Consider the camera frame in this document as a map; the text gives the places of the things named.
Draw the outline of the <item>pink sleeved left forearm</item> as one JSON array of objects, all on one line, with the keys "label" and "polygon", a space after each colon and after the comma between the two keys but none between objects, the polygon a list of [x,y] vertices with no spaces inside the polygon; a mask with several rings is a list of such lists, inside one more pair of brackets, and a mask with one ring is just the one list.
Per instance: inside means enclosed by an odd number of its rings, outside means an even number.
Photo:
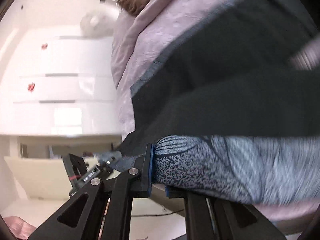
[{"label": "pink sleeved left forearm", "polygon": [[17,216],[5,217],[4,221],[17,239],[28,239],[37,229],[37,227],[32,226]]}]

